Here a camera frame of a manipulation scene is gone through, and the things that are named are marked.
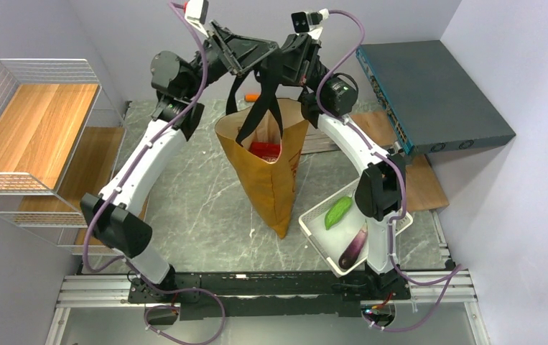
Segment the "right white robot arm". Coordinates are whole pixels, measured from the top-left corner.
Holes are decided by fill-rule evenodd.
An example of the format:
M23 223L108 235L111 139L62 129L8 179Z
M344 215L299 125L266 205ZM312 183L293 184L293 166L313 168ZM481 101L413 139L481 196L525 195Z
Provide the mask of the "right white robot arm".
M284 86L298 86L302 115L341 149L359 177L299 217L299 226L332 273L336 291L382 298L404 287L396 264L395 226L407 214L405 161L378 146L352 120L358 86L345 73L331 73L318 55L320 41L291 34L282 45Z

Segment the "red snack packet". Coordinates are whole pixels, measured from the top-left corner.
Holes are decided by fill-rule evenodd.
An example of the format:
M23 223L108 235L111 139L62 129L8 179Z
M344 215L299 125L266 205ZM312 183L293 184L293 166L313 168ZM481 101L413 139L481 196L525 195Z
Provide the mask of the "red snack packet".
M252 142L249 152L266 162L276 162L281 152L281 145L269 142Z

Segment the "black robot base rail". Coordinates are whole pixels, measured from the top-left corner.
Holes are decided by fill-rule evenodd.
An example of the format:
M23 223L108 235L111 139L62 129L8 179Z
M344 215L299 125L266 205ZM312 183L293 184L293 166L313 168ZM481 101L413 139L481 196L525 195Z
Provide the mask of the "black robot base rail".
M336 277L327 271L181 272L173 287L153 289L133 274L67 276L58 308L149 308L173 305L183 321L241 316L333 314L354 317L361 310L409 307L416 313L430 303L477 300L470 273L450 280L446 271L413 271L407 281L354 271Z

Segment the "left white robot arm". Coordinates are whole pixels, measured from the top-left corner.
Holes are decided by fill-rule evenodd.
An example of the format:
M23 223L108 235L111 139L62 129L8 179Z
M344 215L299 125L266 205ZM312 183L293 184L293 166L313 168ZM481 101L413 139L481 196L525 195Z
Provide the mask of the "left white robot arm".
M242 142L271 111L280 115L278 88L281 50L276 42L232 33L213 23L198 41L192 60L163 50L150 63L157 105L143 137L115 177L97 194L86 193L80 208L93 236L114 250L147 283L159 302L175 292L172 265L154 248L152 228L138 213L172 156L192 137L203 115L200 97L225 74L235 80L228 94L226 116L236 113L236 92L250 73L261 84L261 95L241 124L234 142Z

